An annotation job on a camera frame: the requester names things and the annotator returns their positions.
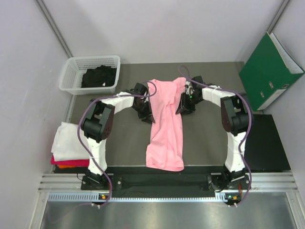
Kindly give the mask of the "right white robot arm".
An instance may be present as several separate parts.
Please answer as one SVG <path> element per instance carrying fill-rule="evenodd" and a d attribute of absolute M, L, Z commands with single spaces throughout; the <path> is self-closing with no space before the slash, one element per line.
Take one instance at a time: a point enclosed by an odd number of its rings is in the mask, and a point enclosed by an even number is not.
<path fill-rule="evenodd" d="M 216 192 L 235 188 L 245 178 L 245 142 L 253 124 L 253 115 L 246 102 L 247 96 L 205 84 L 201 76 L 191 78 L 185 87 L 177 114 L 195 112 L 195 106 L 202 101 L 209 101 L 221 109 L 222 126 L 227 133 L 227 157 L 223 172 L 210 181 L 210 187 Z"/>

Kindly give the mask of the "pink t shirt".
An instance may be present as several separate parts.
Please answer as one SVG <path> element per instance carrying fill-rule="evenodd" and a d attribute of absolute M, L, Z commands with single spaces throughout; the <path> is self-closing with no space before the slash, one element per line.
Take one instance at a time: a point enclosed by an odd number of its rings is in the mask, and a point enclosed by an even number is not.
<path fill-rule="evenodd" d="M 185 91 L 186 79 L 178 77 L 173 81 L 152 80 L 149 93 L 152 123 L 150 143 L 146 149 L 146 166 L 166 171 L 184 170 L 183 122 L 176 113 L 181 94 Z"/>

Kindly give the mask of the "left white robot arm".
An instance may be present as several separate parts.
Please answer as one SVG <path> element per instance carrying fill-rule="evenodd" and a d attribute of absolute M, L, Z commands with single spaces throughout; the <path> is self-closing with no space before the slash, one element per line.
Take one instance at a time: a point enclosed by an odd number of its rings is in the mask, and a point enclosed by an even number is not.
<path fill-rule="evenodd" d="M 89 153 L 90 161 L 82 178 L 82 190 L 106 190 L 112 188 L 110 177 L 106 174 L 106 142 L 112 131 L 114 115 L 126 108 L 133 108 L 138 118 L 146 123 L 155 122 L 148 88 L 137 83 L 133 89 L 125 90 L 115 96 L 92 100 L 77 127 L 80 144 Z"/>

